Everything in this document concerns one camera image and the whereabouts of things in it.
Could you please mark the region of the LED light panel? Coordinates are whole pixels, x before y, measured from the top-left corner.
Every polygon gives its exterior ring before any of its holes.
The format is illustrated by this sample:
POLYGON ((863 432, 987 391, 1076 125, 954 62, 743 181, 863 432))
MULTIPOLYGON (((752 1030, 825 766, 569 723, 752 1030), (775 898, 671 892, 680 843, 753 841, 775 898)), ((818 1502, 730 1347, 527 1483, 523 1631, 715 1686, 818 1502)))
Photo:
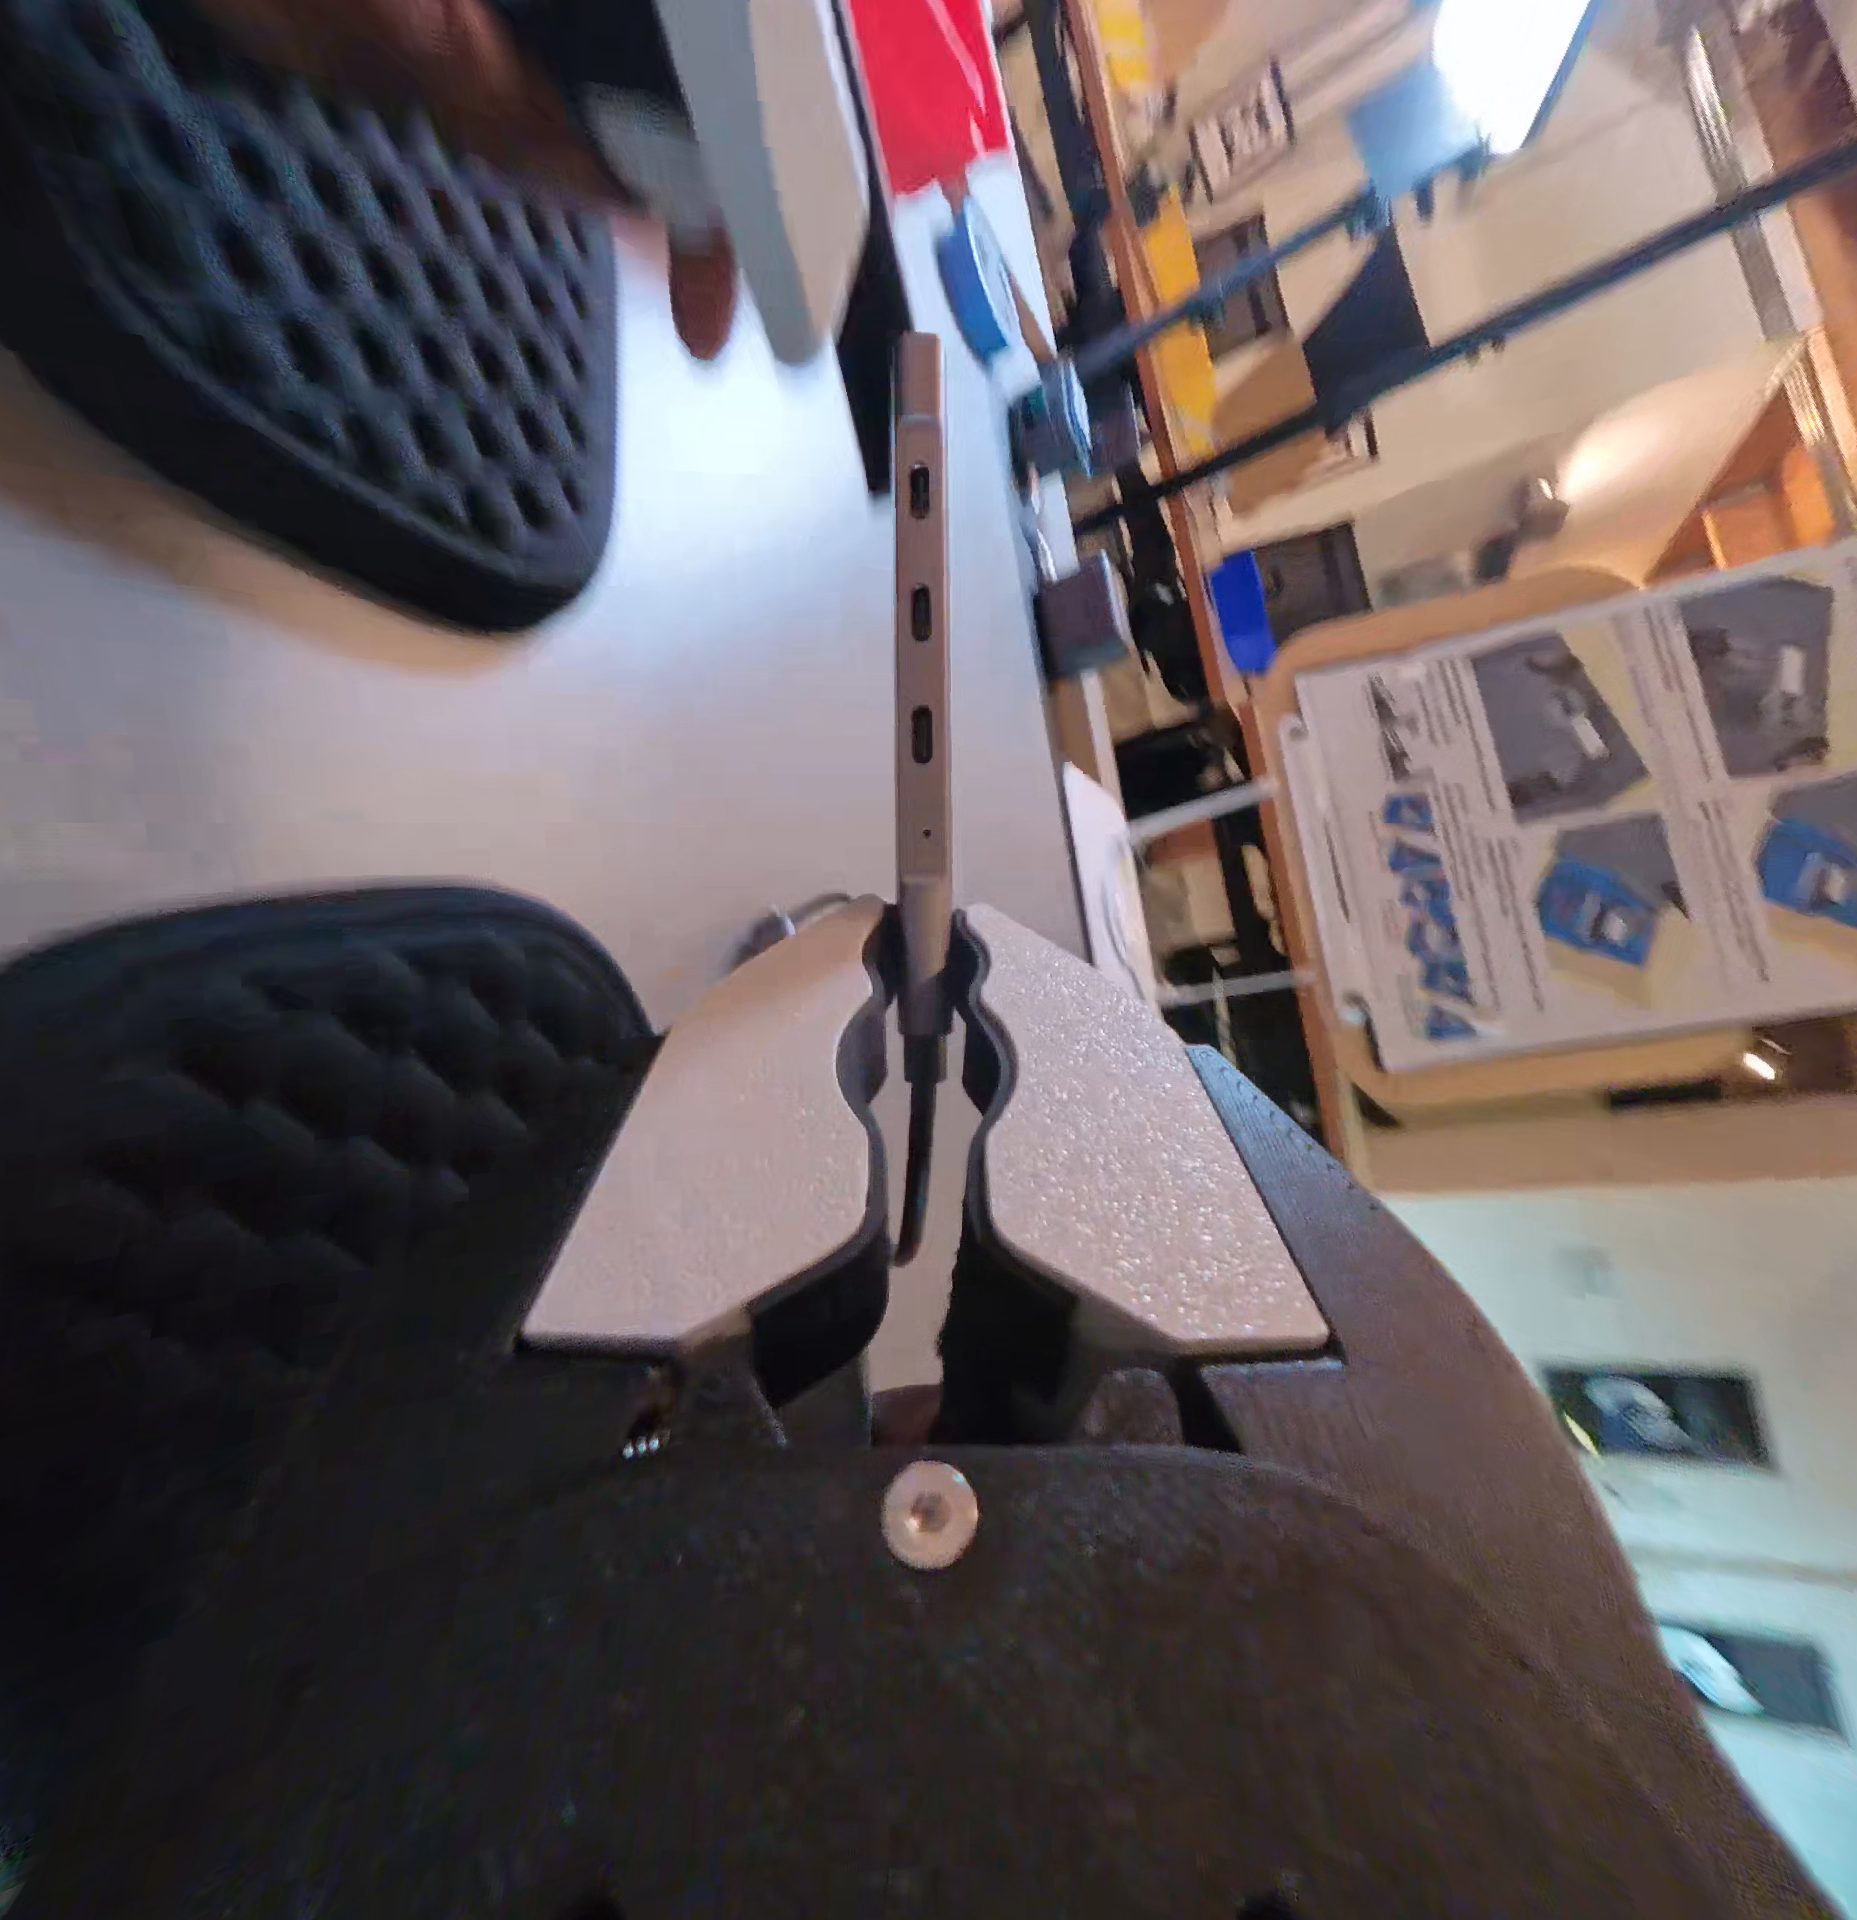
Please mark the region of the LED light panel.
POLYGON ((1527 146, 1586 43, 1593 2, 1440 2, 1430 59, 1492 157, 1527 146))

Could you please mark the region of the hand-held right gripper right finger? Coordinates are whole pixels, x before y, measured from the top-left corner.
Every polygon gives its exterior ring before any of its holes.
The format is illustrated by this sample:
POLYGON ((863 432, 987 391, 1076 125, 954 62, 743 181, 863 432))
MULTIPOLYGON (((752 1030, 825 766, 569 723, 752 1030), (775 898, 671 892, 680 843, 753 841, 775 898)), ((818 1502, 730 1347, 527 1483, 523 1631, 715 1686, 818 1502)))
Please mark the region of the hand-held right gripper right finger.
POLYGON ((1100 1384, 1311 1364, 1330 1328, 1158 1012, 989 906, 951 959, 977 1128, 943 1314, 943 1434, 1064 1437, 1100 1384))

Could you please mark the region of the black foam pad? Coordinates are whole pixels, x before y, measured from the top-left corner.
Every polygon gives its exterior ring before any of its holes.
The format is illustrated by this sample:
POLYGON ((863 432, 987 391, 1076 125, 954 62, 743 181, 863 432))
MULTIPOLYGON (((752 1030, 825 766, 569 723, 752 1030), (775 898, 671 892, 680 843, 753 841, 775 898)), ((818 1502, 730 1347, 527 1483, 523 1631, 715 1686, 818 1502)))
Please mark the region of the black foam pad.
POLYGON ((607 544, 606 218, 245 58, 0 2, 0 344, 132 462, 402 611, 517 635, 607 544))
POLYGON ((411 1252, 618 1119, 653 1050, 585 932, 489 891, 220 902, 0 965, 18 1743, 170 1608, 411 1252))

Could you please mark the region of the grey box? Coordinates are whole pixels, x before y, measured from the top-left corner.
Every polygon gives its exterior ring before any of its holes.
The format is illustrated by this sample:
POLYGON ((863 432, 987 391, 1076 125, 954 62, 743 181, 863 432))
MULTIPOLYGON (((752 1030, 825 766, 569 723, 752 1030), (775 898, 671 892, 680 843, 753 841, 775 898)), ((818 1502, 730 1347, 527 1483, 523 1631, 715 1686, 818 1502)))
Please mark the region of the grey box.
POLYGON ((1132 657, 1125 577, 1104 551, 1035 593, 1035 626, 1049 684, 1092 676, 1132 657))

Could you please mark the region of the small device with display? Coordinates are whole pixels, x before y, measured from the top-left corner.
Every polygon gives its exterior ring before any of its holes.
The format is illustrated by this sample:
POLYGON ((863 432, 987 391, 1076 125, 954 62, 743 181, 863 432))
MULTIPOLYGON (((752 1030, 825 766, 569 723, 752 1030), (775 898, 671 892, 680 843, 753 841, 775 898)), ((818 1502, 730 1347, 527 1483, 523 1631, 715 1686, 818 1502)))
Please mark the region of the small device with display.
POLYGON ((1008 425, 1017 462, 1037 474, 1092 470, 1092 414, 1070 358, 1038 371, 1037 384, 1013 402, 1008 425))

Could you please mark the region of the white board stand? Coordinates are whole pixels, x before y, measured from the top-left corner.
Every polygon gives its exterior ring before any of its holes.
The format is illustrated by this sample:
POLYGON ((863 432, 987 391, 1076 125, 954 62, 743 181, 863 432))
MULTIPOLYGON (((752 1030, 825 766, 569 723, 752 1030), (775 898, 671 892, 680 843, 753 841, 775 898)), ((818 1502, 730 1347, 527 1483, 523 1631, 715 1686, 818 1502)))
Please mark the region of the white board stand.
POLYGON ((1109 789, 1072 763, 1058 764, 1058 790, 1084 930, 1090 965, 1118 990, 1153 1012, 1298 991, 1314 984, 1311 968, 1258 972, 1218 984, 1175 988, 1161 980, 1153 965, 1135 852, 1166 829, 1220 817, 1220 804, 1265 797, 1256 783, 1237 784, 1203 803, 1144 815, 1132 821, 1109 789))

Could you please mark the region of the yellow storage bins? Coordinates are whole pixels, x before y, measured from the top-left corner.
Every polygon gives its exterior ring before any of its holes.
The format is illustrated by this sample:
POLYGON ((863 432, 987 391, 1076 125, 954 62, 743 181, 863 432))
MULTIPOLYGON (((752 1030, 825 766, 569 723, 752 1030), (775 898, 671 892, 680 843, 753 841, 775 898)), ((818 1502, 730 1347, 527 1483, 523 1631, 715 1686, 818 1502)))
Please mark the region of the yellow storage bins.
MULTIPOLYGON (((1175 184, 1165 181, 1152 218, 1135 228, 1141 271, 1152 314, 1195 292, 1195 241, 1175 184)), ((1175 458, 1197 462, 1215 450, 1218 377, 1205 323, 1179 323, 1147 347, 1175 458)))

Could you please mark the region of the blue storage bin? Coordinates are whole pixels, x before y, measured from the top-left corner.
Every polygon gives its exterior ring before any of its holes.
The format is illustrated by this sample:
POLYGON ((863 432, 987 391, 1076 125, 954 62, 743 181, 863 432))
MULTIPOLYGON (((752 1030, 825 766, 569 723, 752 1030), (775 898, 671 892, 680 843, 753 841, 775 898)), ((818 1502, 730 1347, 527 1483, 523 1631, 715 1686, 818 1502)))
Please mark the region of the blue storage bin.
POLYGON ((1262 678, 1277 657, 1269 590, 1253 551, 1231 553, 1206 572, 1206 597, 1221 650, 1241 680, 1262 678))

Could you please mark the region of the instruction sheet board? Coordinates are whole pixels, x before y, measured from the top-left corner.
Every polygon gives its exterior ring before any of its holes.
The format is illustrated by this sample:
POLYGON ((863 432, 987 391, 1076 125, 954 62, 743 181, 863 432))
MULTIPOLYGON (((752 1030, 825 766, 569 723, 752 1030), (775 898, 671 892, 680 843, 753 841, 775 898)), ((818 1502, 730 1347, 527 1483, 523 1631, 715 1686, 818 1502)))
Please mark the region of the instruction sheet board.
POLYGON ((1857 1017, 1857 539, 1349 617, 1262 697, 1332 1067, 1380 1114, 1857 1017))

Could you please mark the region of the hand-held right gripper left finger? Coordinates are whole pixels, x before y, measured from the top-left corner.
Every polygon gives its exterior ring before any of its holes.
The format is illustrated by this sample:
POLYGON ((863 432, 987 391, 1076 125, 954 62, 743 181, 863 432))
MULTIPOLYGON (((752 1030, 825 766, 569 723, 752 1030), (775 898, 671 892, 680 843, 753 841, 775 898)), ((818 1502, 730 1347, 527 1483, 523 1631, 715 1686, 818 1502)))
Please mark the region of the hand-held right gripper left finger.
POLYGON ((860 1364, 889 1304, 885 924, 848 899, 671 1026, 523 1346, 684 1373, 740 1353, 772 1406, 860 1364))

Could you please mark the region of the grey usb hub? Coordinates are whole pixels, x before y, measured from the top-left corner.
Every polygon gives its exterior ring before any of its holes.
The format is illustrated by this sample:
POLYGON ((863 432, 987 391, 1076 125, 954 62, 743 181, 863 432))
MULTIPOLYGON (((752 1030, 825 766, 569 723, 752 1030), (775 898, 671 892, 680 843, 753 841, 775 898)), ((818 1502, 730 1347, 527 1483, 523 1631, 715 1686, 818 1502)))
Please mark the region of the grey usb hub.
POLYGON ((908 1091, 896 1265, 915 1261, 932 1181, 932 1126, 953 1022, 948 954, 954 934, 951 650, 943 353, 906 331, 892 375, 895 504, 895 963, 892 1007, 908 1091))

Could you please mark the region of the red plastic bin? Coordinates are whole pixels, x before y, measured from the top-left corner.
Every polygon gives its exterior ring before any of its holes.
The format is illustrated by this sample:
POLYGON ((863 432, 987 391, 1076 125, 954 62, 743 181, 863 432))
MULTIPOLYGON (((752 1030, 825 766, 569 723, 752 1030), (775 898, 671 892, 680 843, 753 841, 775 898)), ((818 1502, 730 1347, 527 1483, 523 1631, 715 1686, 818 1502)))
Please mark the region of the red plastic bin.
POLYGON ((892 198, 963 178, 1013 147, 985 2, 851 2, 892 198))

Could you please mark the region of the blue tape roll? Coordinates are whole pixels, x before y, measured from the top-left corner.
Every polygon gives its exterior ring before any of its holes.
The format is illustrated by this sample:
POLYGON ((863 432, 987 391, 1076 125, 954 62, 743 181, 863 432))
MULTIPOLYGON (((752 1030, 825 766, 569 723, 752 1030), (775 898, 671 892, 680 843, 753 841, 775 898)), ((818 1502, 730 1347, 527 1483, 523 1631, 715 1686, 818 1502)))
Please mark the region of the blue tape roll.
POLYGON ((985 370, 1021 344, 1017 283, 974 198, 951 208, 932 246, 948 314, 967 353, 985 370))

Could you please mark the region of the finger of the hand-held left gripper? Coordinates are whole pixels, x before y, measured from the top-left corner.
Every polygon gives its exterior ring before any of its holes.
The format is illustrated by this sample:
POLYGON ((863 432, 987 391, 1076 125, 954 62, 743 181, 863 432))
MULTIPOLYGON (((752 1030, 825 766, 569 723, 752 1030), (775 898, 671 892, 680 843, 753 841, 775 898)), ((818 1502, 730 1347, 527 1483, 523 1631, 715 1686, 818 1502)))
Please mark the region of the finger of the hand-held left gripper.
POLYGON ((719 226, 775 360, 845 323, 870 228, 869 157, 831 2, 658 2, 719 226))

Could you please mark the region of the black wall poster white logo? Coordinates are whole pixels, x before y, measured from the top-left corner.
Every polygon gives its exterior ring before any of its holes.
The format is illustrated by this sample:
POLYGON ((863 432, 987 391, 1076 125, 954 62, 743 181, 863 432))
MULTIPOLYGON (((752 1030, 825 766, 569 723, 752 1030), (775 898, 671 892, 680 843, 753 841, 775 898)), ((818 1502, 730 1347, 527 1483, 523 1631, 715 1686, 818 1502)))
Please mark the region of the black wall poster white logo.
POLYGON ((1690 1700, 1719 1716, 1846 1742, 1826 1655, 1804 1640, 1657 1619, 1661 1655, 1690 1700))
POLYGON ((1754 1472, 1773 1464, 1756 1390, 1743 1373, 1546 1368, 1541 1381, 1551 1411, 1586 1455, 1754 1472))

